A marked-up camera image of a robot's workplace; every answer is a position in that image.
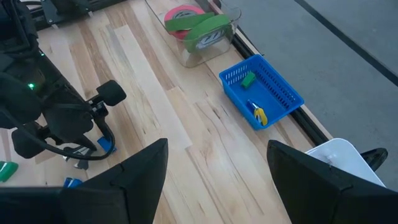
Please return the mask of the white plastic bin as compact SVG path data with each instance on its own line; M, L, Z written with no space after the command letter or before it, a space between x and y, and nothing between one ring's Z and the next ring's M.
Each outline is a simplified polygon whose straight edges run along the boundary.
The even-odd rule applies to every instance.
M334 138L314 147L306 154L356 177L385 187L356 148L345 139Z

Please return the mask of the dark grey staple remover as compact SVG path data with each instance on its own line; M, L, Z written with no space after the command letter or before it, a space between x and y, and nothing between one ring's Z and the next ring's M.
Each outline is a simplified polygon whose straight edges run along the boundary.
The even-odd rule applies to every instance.
M93 151L84 146L78 147L65 147L63 149L66 152L70 152L73 154L81 155L81 156L91 156ZM87 160L79 160L78 163L74 165L74 168L87 170L89 168Z

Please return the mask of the blue plastic basket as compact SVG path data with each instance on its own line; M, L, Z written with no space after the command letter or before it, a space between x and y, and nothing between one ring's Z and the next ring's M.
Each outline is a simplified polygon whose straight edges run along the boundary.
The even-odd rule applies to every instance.
M248 72L255 73L256 80L244 89L241 81ZM268 128L304 104L292 86L258 54L222 71L219 77L225 94L255 130ZM256 120L247 100L252 100L264 110L267 125L263 126Z

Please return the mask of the yellow mini stapler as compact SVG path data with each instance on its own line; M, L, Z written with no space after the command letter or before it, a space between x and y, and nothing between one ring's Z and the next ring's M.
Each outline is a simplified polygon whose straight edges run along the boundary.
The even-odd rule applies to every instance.
M267 116L266 116L264 110L258 106L255 107L255 109L254 109L254 117L263 126L268 124L268 119L267 119Z

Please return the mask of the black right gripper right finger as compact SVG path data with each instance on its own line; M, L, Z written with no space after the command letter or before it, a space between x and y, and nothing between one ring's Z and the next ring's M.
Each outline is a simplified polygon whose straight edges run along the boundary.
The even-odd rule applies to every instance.
M398 192L276 140L267 162L292 224L398 224Z

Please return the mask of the clear plastic container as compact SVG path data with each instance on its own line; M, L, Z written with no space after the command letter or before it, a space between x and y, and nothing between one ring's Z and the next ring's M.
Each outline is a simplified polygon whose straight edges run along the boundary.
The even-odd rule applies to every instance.
M170 35L165 29L164 17L166 13L168 13L171 9L175 7L182 5L191 5L199 7L200 9L204 10L205 13L214 12L208 9L207 6L210 5L207 5L207 2L205 0L144 0L144 1L150 12L152 22L154 23L158 33L162 36L162 38L169 46L170 50L174 53L178 61L184 67L188 68L195 67L229 50L232 43L232 39L230 42L227 39L224 39L215 45L196 51L194 53L189 53L184 46L183 43L184 39L178 40L174 36ZM234 36L237 29L236 26L239 23L239 20L242 16L242 12L240 8L232 4L225 3L223 0L221 3L222 3L221 6L227 6L227 7L226 8L222 7L221 13L214 12L215 16L219 14L225 14L229 17L230 23L233 26L233 36Z

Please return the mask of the green mini stapler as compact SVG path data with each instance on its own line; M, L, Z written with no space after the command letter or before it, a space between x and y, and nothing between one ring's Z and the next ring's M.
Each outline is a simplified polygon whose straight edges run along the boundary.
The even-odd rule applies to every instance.
M0 161L0 182L7 182L19 165L15 162Z
M251 86L251 84L256 80L256 74L253 72L248 72L246 76L241 81L241 86L244 89L247 89Z

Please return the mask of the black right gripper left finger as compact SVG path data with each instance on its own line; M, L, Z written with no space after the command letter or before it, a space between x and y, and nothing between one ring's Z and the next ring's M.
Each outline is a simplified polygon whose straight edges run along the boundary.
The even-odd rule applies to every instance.
M167 163L160 138L76 187L0 188L0 224L152 224Z

